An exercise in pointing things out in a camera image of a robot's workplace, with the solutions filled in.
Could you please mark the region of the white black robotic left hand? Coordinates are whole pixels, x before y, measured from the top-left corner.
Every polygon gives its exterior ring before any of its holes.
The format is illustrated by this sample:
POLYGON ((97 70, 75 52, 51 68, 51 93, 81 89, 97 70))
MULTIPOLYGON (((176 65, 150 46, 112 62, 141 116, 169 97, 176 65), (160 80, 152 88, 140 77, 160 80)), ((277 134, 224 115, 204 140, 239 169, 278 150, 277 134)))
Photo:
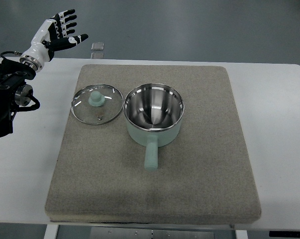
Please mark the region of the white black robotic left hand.
POLYGON ((75 10, 70 9, 46 19, 34 35, 30 48, 21 54, 20 63, 40 72, 56 51, 73 48, 88 39, 87 34, 73 35, 76 18, 75 10))

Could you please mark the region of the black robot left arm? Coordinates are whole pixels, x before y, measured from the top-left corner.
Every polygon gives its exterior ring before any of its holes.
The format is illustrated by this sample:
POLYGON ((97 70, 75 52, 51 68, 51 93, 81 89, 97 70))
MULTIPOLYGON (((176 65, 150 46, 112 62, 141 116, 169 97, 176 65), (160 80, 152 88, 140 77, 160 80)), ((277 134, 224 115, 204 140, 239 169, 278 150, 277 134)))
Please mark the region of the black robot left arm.
POLYGON ((0 63, 0 138, 13 133, 13 119, 17 112, 35 111, 40 102, 26 80, 36 73, 28 65, 2 58, 0 63))

